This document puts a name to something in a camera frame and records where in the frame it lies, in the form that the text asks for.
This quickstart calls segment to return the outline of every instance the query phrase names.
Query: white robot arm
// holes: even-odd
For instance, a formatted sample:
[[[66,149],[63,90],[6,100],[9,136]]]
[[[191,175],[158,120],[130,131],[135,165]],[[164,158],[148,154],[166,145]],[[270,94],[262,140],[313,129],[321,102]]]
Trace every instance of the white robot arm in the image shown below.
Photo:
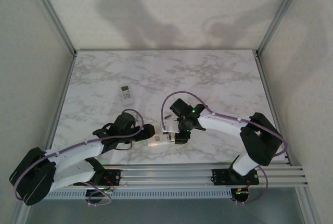
[[[62,149],[31,149],[11,174],[9,181],[28,206],[63,186],[86,181],[101,185],[105,183],[107,171],[95,156],[117,148],[119,143],[138,142],[154,134],[153,125],[136,127],[135,118],[123,111],[114,123],[108,123],[94,131],[92,138],[87,141]],[[115,172],[118,174],[115,175],[116,181],[113,184],[120,180],[120,171]]]
[[[202,104],[193,108],[180,98],[172,104],[170,110],[178,117],[179,133],[175,134],[176,144],[187,143],[192,129],[203,131],[214,129],[231,134],[243,141],[246,152],[238,156],[230,166],[230,173],[233,174],[233,177],[245,177],[259,165],[268,166],[282,144],[282,141],[276,135],[249,123],[254,122],[254,124],[268,129],[271,133],[279,135],[274,126],[261,113],[255,113],[244,122],[244,118],[210,112]]]

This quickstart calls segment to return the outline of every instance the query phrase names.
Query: white marble pattern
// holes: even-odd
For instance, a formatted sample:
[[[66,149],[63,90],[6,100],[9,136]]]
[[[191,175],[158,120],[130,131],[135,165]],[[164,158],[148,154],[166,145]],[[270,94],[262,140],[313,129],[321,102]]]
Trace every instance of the white marble pattern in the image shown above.
[[[159,125],[167,95],[186,90],[201,97],[217,112],[248,117],[259,111],[273,122],[251,50],[233,51],[84,51],[79,52],[67,91],[53,147],[81,141],[108,122],[123,106],[120,86],[129,84],[145,123]],[[181,97],[195,106],[189,95]],[[193,130],[185,145],[133,144],[129,151],[110,151],[104,164],[166,164],[230,162],[244,151],[241,140],[221,132]]]

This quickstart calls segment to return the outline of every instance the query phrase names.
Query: metal extrusion bar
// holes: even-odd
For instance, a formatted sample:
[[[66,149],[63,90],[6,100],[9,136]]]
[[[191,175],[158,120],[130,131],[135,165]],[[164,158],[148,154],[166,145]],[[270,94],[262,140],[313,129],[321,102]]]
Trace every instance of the metal extrusion bar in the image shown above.
[[[264,90],[265,90],[265,93],[266,93],[268,104],[270,106],[270,109],[271,109],[271,112],[272,112],[272,115],[273,115],[275,126],[277,127],[277,130],[280,133],[282,133],[280,123],[279,123],[279,120],[278,120],[278,117],[277,117],[277,113],[276,113],[276,110],[275,110],[275,107],[274,107],[273,98],[272,98],[272,95],[270,93],[270,89],[269,89],[268,84],[267,84],[267,79],[266,79],[266,76],[265,76],[265,73],[264,73],[264,70],[263,70],[263,67],[262,67],[262,63],[260,61],[260,58],[257,56],[256,51],[253,51],[253,55],[254,55],[255,61],[257,62],[258,71],[259,71],[259,74],[261,76],[261,80],[262,80],[262,83],[263,83],[263,86],[264,86]],[[287,154],[288,154],[288,158],[291,161],[291,164],[295,165],[295,163],[296,163],[295,161],[297,161],[297,159],[295,157],[293,157],[292,153],[290,153],[288,151],[287,151]],[[300,204],[300,208],[301,208],[301,211],[302,211],[304,221],[305,221],[306,224],[319,224],[319,223],[321,223],[321,221],[320,221],[318,212],[317,212],[316,207],[315,207],[315,205],[312,201],[311,194],[306,193],[307,189],[308,188],[295,187],[296,195],[297,195],[297,198],[298,198],[298,202]]]
[[[68,50],[70,51],[70,53],[74,56],[76,54],[76,50],[75,47],[72,43],[72,41],[70,40],[64,26],[62,25],[59,16],[57,15],[52,3],[50,0],[41,0],[42,3],[45,6],[46,11],[48,12],[48,14],[50,15],[55,27],[57,28],[57,30],[59,31],[64,43],[66,44]]]
[[[48,135],[47,135],[47,138],[46,138],[46,145],[45,145],[46,150],[51,148],[54,136],[56,134],[56,130],[57,130],[57,127],[58,127],[58,122],[59,122],[59,119],[60,119],[61,110],[62,110],[63,104],[65,102],[66,93],[67,93],[67,89],[68,89],[68,86],[69,86],[69,82],[70,82],[71,77],[72,77],[75,61],[76,61],[76,54],[75,54],[74,58],[72,59],[71,66],[69,68],[69,71],[68,71],[66,79],[65,79],[65,83],[64,83],[64,85],[62,87],[62,90],[61,90],[60,98],[59,98],[59,101],[58,101],[58,104],[57,104],[58,105],[57,110],[56,110],[55,116],[53,118],[52,125],[51,125],[51,127],[48,131]]]
[[[119,186],[111,194],[118,199],[147,198],[230,198],[234,186],[214,186],[210,178],[213,168],[228,168],[228,164],[165,164],[165,165],[112,165],[105,169],[121,169]],[[268,166],[264,168],[270,187],[307,187],[308,183],[301,166]],[[264,188],[265,178],[258,171],[259,185],[252,188]],[[45,198],[86,199],[88,186],[68,186],[50,192]]]
[[[268,43],[270,42],[272,36],[274,35],[277,27],[279,26],[283,16],[287,12],[292,0],[283,0],[280,4],[277,12],[275,13],[275,16],[268,27],[259,47],[258,47],[258,57],[261,56],[261,54],[264,52],[265,48],[267,47]]]
[[[27,206],[23,202],[18,202],[15,206],[14,213],[11,217],[11,224],[23,224],[27,222],[31,206]]]

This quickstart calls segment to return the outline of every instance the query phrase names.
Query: purple cable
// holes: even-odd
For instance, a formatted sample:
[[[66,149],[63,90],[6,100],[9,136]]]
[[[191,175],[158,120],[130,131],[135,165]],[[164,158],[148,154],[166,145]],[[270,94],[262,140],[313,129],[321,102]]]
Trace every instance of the purple cable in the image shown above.
[[[198,101],[199,101],[199,102],[200,102],[200,103],[201,103],[201,104],[202,104],[202,105],[208,110],[209,113],[215,113],[215,112],[212,111],[212,110],[211,110],[211,109],[210,109],[210,108],[209,108],[209,107],[203,102],[203,100],[200,99],[197,95],[195,95],[195,94],[193,94],[193,93],[191,93],[191,92],[188,92],[188,91],[176,91],[176,92],[173,92],[173,93],[171,93],[170,95],[168,95],[168,96],[165,98],[164,102],[162,103],[162,107],[161,107],[161,122],[162,122],[162,126],[163,126],[163,129],[164,129],[164,130],[165,130],[165,124],[164,124],[164,121],[163,121],[163,110],[164,110],[164,106],[165,106],[165,103],[167,102],[167,100],[168,100],[171,96],[173,96],[173,95],[175,95],[175,94],[189,94],[189,95],[193,96],[194,98],[196,98],[196,99],[197,99],[197,100],[198,100]],[[268,129],[268,128],[265,128],[264,126],[261,126],[260,124],[257,124],[257,123],[255,123],[255,122],[253,122],[253,121],[250,121],[250,120],[239,119],[239,118],[237,118],[237,117],[227,116],[227,115],[224,115],[224,114],[215,113],[215,115],[216,115],[216,116],[220,116],[220,117],[225,118],[225,119],[233,120],[233,121],[238,121],[238,120],[240,120],[241,122],[245,122],[245,123],[252,124],[252,125],[254,125],[254,126],[256,126],[256,127],[260,128],[260,129],[266,131],[267,133],[269,133],[269,134],[275,136],[276,138],[279,138],[279,139],[283,142],[284,148],[283,148],[283,150],[282,150],[281,152],[275,154],[274,157],[283,154],[283,153],[284,153],[285,151],[287,151],[287,149],[288,149],[288,143],[287,143],[287,141],[286,141],[281,135],[275,133],[274,131],[272,131],[272,130],[270,130],[270,129]]]
[[[111,198],[111,196],[110,196],[108,193],[105,193],[103,190],[99,189],[98,187],[92,185],[92,184],[89,183],[89,182],[82,182],[82,183],[83,183],[83,184],[86,184],[86,185],[88,185],[88,186],[91,186],[91,187],[93,187],[94,189],[96,189],[96,191],[94,191],[93,193],[91,193],[91,194],[89,195],[89,198],[88,198],[88,206],[92,205],[92,206],[94,206],[94,207],[98,207],[98,206],[108,205],[108,204],[110,204],[110,203],[112,202],[112,198]],[[106,203],[91,204],[91,202],[90,202],[90,198],[91,198],[94,194],[97,194],[97,193],[101,193],[101,194],[105,195],[105,196],[109,199],[109,201],[106,202]]]
[[[39,163],[41,163],[42,161],[44,161],[44,160],[46,160],[46,159],[48,159],[48,158],[50,158],[50,157],[53,157],[53,156],[56,156],[57,154],[62,154],[63,152],[66,152],[66,151],[68,151],[68,150],[71,150],[71,149],[73,149],[73,148],[76,148],[76,147],[78,147],[78,146],[81,146],[81,145],[86,145],[86,144],[88,144],[88,143],[92,143],[92,142],[99,142],[99,141],[104,141],[104,140],[108,140],[108,139],[113,139],[113,138],[128,138],[128,137],[132,137],[132,136],[135,136],[135,135],[137,135],[137,134],[139,134],[140,133],[140,131],[143,129],[143,127],[144,127],[144,119],[143,119],[143,117],[142,117],[142,115],[138,112],[138,111],[136,111],[136,110],[134,110],[134,109],[131,109],[131,108],[127,108],[127,109],[125,109],[125,110],[123,110],[123,112],[125,112],[125,111],[133,111],[133,112],[135,112],[135,113],[137,113],[138,115],[139,115],[139,117],[141,118],[141,121],[142,121],[142,125],[140,126],[140,128],[139,128],[139,130],[138,131],[136,131],[135,133],[133,133],[133,134],[128,134],[128,135],[115,135],[115,136],[109,136],[109,137],[103,137],[103,138],[97,138],[97,139],[92,139],[92,140],[89,140],[89,141],[84,141],[84,142],[80,142],[80,143],[77,143],[77,144],[74,144],[74,145],[72,145],[72,146],[69,146],[69,147],[66,147],[66,148],[64,148],[64,149],[62,149],[62,150],[59,150],[59,151],[57,151],[57,152],[54,152],[54,153],[52,153],[52,154],[49,154],[49,155],[46,155],[46,156],[44,156],[44,157],[42,157],[42,158],[40,158],[40,159],[38,159],[37,161],[35,161],[33,164],[31,164],[20,176],[19,176],[19,178],[17,179],[17,181],[15,182],[15,184],[14,184],[14,196],[15,196],[15,198],[17,199],[17,200],[19,200],[19,201],[22,201],[23,199],[21,199],[20,197],[18,197],[17,196],[17,187],[18,187],[18,185],[19,185],[19,183],[20,183],[20,181],[22,180],[22,178],[31,170],[31,169],[33,169],[37,164],[39,164]]]

